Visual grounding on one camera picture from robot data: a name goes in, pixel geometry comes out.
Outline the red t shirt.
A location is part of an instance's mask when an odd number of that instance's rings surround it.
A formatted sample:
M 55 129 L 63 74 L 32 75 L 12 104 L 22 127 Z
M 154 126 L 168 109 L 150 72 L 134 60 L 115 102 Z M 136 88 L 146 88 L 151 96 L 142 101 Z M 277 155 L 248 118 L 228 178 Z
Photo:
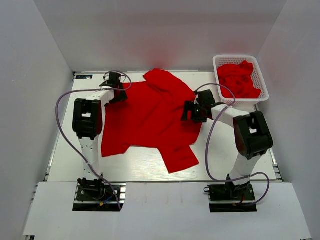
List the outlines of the red t shirt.
M 145 147 L 158 149 L 170 174 L 198 165 L 191 145 L 202 125 L 181 120 L 185 102 L 196 98 L 194 92 L 162 69 L 150 70 L 143 78 L 142 82 L 124 84 L 127 100 L 106 106 L 102 157 Z

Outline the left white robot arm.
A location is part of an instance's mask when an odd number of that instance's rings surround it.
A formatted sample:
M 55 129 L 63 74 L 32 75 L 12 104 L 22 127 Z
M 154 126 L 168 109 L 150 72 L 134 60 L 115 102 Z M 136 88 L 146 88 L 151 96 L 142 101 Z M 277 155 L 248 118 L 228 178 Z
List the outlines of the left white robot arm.
M 87 180 L 99 179 L 100 135 L 103 133 L 106 120 L 106 106 L 128 99 L 122 83 L 124 75 L 118 71 L 109 71 L 103 76 L 99 90 L 87 98 L 74 101 L 72 129 L 78 137 L 83 161 L 83 177 Z

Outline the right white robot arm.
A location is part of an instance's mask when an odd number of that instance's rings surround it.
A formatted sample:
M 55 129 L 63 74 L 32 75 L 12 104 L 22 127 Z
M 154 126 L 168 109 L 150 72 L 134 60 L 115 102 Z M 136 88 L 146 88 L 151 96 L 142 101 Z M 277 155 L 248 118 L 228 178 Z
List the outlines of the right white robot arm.
M 216 102 L 211 90 L 197 91 L 194 101 L 185 101 L 182 121 L 192 120 L 195 123 L 205 123 L 213 120 L 205 145 L 205 168 L 208 176 L 214 182 L 230 183 L 225 188 L 226 195 L 236 200 L 244 193 L 242 185 L 250 182 L 257 162 L 273 147 L 273 138 L 261 111 L 247 112 L 238 110 L 231 104 Z M 209 145 L 214 127 L 222 122 L 233 128 L 235 145 L 238 155 L 231 172 L 226 179 L 214 178 L 209 169 Z

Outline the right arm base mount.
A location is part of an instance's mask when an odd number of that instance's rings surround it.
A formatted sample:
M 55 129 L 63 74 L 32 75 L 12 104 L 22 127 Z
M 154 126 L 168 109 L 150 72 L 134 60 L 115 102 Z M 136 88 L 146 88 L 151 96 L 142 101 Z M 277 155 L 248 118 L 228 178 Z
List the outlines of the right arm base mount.
M 211 213 L 257 212 L 257 203 L 251 181 L 235 185 L 233 182 L 210 184 L 203 189 L 208 194 Z

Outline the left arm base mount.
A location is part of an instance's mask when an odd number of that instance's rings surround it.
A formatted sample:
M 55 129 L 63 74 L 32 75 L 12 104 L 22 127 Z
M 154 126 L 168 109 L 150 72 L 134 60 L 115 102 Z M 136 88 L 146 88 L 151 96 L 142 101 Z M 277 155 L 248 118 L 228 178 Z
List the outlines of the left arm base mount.
M 79 178 L 74 196 L 74 212 L 120 212 L 125 203 L 126 185 L 108 185 L 101 179 Z

